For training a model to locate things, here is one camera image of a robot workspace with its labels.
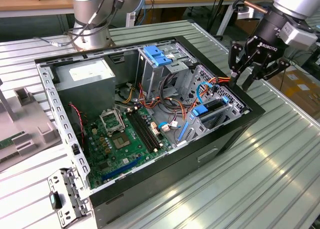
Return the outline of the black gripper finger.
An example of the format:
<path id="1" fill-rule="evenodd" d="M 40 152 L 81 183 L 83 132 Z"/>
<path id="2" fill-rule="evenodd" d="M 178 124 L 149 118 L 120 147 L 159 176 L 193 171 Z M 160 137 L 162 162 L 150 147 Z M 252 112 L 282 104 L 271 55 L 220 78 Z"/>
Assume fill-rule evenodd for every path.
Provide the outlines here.
<path id="1" fill-rule="evenodd" d="M 269 64 L 267 64 L 266 62 L 264 62 L 262 65 L 256 64 L 253 67 L 250 75 L 242 84 L 241 88 L 246 92 L 254 81 L 258 81 L 261 79 L 267 81 L 280 72 L 283 72 L 290 65 L 290 62 L 283 57 Z"/>
<path id="2" fill-rule="evenodd" d="M 245 63 L 247 61 L 246 56 L 242 55 L 239 60 L 237 60 L 240 54 L 244 52 L 245 49 L 243 44 L 241 44 L 239 41 L 232 41 L 228 51 L 228 66 L 231 72 L 229 80 L 230 87 L 233 87 L 237 83 L 240 75 L 245 69 Z"/>

